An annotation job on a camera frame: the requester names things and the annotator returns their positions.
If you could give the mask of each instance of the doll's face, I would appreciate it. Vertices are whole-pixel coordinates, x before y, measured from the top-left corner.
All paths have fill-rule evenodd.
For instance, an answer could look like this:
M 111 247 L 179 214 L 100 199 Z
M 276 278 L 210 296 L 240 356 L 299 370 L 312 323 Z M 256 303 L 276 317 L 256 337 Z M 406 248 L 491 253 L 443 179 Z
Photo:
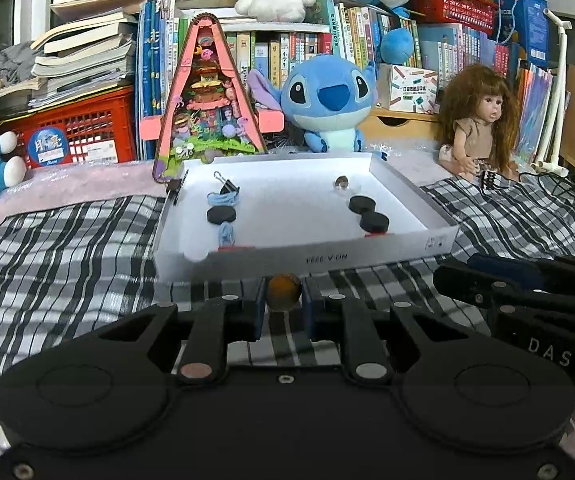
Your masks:
M 503 111 L 503 96 L 500 95 L 484 95 L 479 101 L 479 107 L 476 111 L 484 121 L 493 123 L 501 118 Z

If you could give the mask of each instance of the white tray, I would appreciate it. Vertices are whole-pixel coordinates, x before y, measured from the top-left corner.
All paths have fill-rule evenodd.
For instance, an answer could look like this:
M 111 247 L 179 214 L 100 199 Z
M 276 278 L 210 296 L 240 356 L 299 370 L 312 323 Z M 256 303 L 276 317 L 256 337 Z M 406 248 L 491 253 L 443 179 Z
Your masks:
M 378 266 L 449 253 L 458 225 L 419 188 L 370 153 L 302 153 L 186 162 L 177 203 L 165 204 L 154 241 L 164 282 L 242 280 L 283 272 L 305 275 Z M 240 187 L 235 247 L 218 249 L 218 226 L 206 214 L 219 192 L 218 171 Z M 337 177 L 349 190 L 334 188 Z M 347 208 L 353 195 L 376 202 L 390 219 L 384 235 L 366 236 Z

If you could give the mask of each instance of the blue string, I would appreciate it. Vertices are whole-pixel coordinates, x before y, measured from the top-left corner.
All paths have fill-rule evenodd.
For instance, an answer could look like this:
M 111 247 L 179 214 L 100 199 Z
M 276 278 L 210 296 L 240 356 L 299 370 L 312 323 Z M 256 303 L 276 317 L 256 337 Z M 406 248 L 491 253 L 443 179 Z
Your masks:
M 231 247 L 234 245 L 234 228 L 230 222 L 223 222 L 218 227 L 218 246 Z
M 208 194 L 208 204 L 210 206 L 215 205 L 236 205 L 239 202 L 239 192 L 232 191 L 230 193 L 209 193 Z
M 516 8 L 518 2 L 519 2 L 519 0 L 514 0 L 514 4 L 512 5 L 512 10 L 510 11 L 510 13 L 512 15 L 512 30 L 509 32 L 509 34 L 507 35 L 507 38 L 505 38 L 505 40 L 503 41 L 503 43 L 501 43 L 501 45 L 505 45 L 512 38 L 514 31 L 517 30 L 517 19 L 514 16 L 514 9 Z M 501 37 L 501 28 L 503 27 L 503 25 L 501 25 L 501 23 L 502 23 L 502 21 L 501 21 L 501 0 L 499 0 L 499 28 L 496 31 L 496 42 L 497 43 L 499 43 L 499 39 Z

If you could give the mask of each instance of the blue ball plush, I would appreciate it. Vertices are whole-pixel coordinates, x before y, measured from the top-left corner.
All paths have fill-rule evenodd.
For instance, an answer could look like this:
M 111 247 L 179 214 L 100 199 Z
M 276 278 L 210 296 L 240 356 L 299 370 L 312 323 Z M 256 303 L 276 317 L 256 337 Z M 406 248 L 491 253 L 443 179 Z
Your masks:
M 381 59 L 390 65 L 402 65 L 414 54 L 414 38 L 406 28 L 395 28 L 381 40 Z

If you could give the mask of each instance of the stitch's eye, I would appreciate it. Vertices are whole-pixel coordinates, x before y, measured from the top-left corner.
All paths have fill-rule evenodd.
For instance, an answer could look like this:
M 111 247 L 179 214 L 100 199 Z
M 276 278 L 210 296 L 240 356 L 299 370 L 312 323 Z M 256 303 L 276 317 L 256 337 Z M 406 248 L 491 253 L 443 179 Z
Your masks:
M 357 81 L 357 90 L 359 91 L 359 99 L 361 99 L 362 97 L 365 97 L 367 95 L 367 93 L 369 92 L 369 88 L 367 88 L 367 83 L 365 82 L 365 79 L 363 79 L 360 75 L 357 75 L 356 81 Z
M 297 81 L 292 85 L 292 88 L 289 90 L 289 98 L 296 104 L 305 104 L 305 90 L 303 89 L 303 83 L 301 83 L 301 81 Z

